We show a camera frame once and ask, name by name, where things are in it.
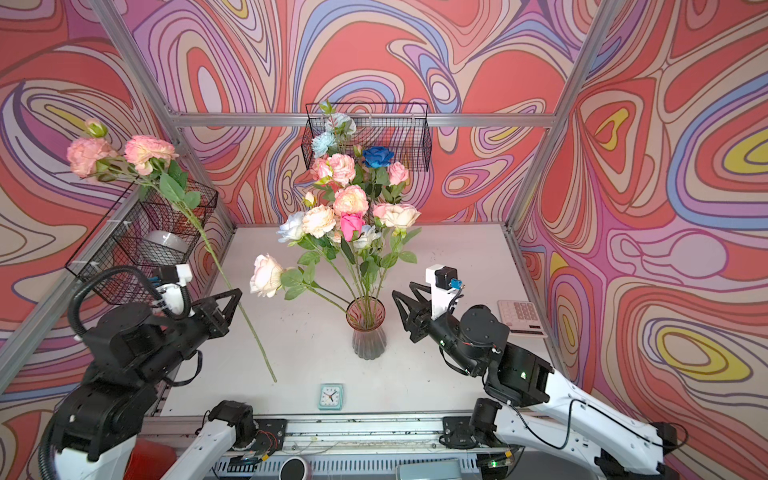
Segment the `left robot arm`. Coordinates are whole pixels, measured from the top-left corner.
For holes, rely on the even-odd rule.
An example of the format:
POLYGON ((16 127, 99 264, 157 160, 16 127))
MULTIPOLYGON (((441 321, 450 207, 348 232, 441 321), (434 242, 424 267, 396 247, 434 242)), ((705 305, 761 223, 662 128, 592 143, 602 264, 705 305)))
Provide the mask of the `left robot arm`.
POLYGON ((157 386, 174 386, 171 373, 203 358, 201 345, 228 334, 242 292, 238 288, 192 301, 186 264, 146 276, 133 266, 110 267, 74 293, 67 319, 92 355, 83 380, 46 425, 38 449, 45 479, 121 479, 146 413, 158 401, 157 386), (120 275, 135 278, 153 299, 107 312, 94 327, 80 318, 85 297, 120 275))

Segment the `pale pink rose stem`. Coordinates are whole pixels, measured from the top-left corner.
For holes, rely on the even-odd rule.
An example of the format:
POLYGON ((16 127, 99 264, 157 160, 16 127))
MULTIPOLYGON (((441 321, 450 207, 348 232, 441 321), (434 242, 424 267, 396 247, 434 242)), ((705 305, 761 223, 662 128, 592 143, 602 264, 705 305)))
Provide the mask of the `pale pink rose stem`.
POLYGON ((300 257, 297 266, 284 268, 271 255, 259 255, 254 261, 254 271, 249 281, 250 292, 259 297, 273 298, 283 291, 286 301, 310 293, 345 311, 347 302, 316 280, 316 267, 320 260, 318 252, 308 252, 300 257))

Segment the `pale blue flower stem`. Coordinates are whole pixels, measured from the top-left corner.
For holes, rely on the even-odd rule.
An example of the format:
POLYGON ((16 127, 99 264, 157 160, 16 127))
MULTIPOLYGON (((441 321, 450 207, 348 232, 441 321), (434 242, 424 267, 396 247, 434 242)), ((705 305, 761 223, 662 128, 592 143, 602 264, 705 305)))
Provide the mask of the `pale blue flower stem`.
POLYGON ((316 158, 345 153, 347 144, 357 131, 355 121, 329 100, 317 105, 318 115, 311 119, 312 152, 316 158))

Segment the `cream peony flower stem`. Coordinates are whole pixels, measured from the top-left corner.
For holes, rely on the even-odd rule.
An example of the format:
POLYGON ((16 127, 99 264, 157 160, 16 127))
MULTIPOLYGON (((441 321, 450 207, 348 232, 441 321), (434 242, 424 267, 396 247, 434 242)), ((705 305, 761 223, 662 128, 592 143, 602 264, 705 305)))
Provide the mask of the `cream peony flower stem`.
MULTIPOLYGON (((359 298, 360 294, 353 283, 352 274, 342 253, 340 217, 335 214, 333 204, 324 202, 314 191, 305 193, 302 204, 305 212, 303 223, 306 236, 298 245, 305 250, 303 254, 318 252, 321 255, 317 267, 320 264, 331 267, 349 291, 349 299, 343 298, 351 303, 359 298)), ((323 286, 322 281, 317 279, 317 273, 316 280, 323 286)))

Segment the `blue rose stem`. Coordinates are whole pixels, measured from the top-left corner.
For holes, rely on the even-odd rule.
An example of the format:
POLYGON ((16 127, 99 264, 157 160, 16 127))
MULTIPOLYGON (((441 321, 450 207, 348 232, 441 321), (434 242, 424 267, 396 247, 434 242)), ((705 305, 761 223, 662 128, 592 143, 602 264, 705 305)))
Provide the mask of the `blue rose stem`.
POLYGON ((378 197, 389 184, 388 169, 394 159, 394 152, 386 147, 371 147, 363 151, 365 191, 378 197))

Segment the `large peach rose stem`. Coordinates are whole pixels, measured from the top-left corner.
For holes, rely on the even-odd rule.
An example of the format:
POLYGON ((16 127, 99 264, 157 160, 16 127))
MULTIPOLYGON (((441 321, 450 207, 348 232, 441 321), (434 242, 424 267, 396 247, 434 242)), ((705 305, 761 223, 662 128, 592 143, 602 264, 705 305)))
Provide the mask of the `large peach rose stem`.
POLYGON ((330 169, 330 178, 342 187, 348 186, 356 177, 356 162, 349 155, 333 154, 326 159, 326 164, 330 169))

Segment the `small pink rose stem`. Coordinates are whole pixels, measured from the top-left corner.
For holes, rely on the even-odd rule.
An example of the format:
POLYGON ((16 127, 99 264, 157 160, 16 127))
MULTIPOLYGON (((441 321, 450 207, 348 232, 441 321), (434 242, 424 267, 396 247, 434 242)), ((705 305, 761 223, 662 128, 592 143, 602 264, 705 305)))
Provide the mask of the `small pink rose stem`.
POLYGON ((386 223, 391 208, 392 205, 388 203, 377 204, 373 209, 373 216, 381 222, 386 223))

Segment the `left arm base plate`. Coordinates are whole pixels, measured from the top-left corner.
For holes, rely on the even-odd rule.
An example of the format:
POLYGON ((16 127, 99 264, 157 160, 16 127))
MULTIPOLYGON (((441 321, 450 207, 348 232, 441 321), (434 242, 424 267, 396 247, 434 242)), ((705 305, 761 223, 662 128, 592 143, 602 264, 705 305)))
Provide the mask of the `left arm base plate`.
POLYGON ((230 452, 254 452, 272 455, 283 449, 288 420, 275 417, 255 417, 254 426, 247 427, 244 440, 238 439, 230 452))

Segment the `pink glass vase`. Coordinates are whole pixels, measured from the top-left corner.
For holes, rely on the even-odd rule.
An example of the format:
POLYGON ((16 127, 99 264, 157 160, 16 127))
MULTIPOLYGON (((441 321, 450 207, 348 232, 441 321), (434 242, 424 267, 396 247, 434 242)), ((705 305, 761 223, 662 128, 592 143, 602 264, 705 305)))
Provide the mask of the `pink glass vase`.
POLYGON ((386 350, 387 339, 382 324, 386 310, 382 302, 370 296, 356 298, 346 310, 346 321, 353 329, 352 348, 363 360, 375 360, 386 350))

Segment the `red pink rose stem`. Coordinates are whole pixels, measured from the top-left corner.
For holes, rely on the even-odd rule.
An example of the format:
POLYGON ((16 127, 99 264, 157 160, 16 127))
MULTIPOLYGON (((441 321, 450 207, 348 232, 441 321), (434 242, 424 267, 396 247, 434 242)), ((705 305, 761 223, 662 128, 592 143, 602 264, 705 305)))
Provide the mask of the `red pink rose stem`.
POLYGON ((333 179, 333 171, 327 156, 316 158, 309 171, 315 184, 325 185, 333 179))

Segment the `cream white rose stem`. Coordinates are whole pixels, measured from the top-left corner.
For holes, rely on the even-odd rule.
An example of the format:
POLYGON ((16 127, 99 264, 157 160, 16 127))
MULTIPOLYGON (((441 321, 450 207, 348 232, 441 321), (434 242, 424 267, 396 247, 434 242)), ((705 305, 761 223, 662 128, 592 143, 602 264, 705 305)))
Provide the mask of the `cream white rose stem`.
POLYGON ((399 260, 412 264, 417 262, 416 255, 410 251, 406 251, 405 246, 422 231, 421 227, 415 227, 417 220, 421 216, 421 212, 413 205, 407 203, 391 205, 392 208, 386 223, 383 223, 376 218, 377 222, 385 229, 384 235, 389 241, 390 249, 381 260, 381 273, 375 290, 376 297, 381 293, 384 280, 386 279, 389 270, 392 269, 399 260))

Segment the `pink peony flower stem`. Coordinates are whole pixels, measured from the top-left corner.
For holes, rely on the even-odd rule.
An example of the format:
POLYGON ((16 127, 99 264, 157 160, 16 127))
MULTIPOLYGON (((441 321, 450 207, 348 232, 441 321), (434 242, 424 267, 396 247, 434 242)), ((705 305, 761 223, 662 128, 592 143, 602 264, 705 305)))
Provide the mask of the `pink peony flower stem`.
POLYGON ((333 210, 339 217, 364 216, 369 209, 366 192, 358 185, 349 185, 335 193, 333 210))

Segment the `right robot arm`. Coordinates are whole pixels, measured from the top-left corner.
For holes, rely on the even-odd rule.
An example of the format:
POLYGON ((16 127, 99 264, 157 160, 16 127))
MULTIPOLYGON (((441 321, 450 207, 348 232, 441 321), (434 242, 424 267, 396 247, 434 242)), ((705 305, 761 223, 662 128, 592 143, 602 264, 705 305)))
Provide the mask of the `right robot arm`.
POLYGON ((679 448, 675 426, 634 420, 586 393, 547 360, 512 344, 486 305, 461 317, 461 293, 412 282, 392 298, 412 342, 433 340, 455 372, 481 379, 470 426, 489 447, 525 446, 604 479, 677 479, 666 457, 679 448))

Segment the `pink double peony stem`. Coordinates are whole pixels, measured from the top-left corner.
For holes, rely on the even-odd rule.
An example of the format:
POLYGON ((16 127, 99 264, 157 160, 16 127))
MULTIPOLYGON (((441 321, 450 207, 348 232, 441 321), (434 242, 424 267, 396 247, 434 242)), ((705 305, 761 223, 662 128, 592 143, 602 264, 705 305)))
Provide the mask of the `pink double peony stem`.
POLYGON ((175 147, 154 136, 134 135, 122 150, 118 150, 107 138, 108 133, 109 129, 102 121, 84 120, 82 135, 66 150, 72 173, 99 183, 130 182, 138 187, 142 199, 151 193, 159 194, 200 235, 219 276, 228 288, 232 288, 205 233, 203 221, 197 216, 197 211, 202 208, 202 192, 190 186, 188 173, 180 166, 175 147))

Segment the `magenta rose stem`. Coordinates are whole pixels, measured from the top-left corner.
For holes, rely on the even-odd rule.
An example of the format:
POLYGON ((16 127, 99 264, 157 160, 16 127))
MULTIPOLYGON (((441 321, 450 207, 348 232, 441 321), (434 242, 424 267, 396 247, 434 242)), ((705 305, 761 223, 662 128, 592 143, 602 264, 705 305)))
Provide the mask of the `magenta rose stem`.
POLYGON ((340 217, 342 235, 341 249, 347 262, 353 283, 360 294, 358 304, 364 314, 361 325, 372 326, 375 320, 371 306, 371 284, 369 262, 372 235, 375 229, 366 223, 362 214, 343 214, 340 217))

